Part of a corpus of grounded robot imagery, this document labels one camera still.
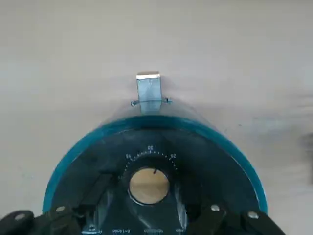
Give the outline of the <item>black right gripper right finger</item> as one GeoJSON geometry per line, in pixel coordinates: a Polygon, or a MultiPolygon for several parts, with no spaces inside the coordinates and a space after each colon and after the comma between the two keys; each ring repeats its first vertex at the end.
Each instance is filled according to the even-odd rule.
{"type": "Polygon", "coordinates": [[[197,235],[284,235],[285,232],[258,210],[232,212],[218,204],[196,203],[197,235]]]}

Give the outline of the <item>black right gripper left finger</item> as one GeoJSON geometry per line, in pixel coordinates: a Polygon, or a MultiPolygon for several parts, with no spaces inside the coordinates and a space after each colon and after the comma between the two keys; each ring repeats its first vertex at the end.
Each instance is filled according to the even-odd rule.
{"type": "Polygon", "coordinates": [[[19,210],[0,220],[2,235],[101,235],[104,217],[101,201],[116,183],[116,174],[100,172],[58,185],[49,209],[39,216],[19,210]]]}

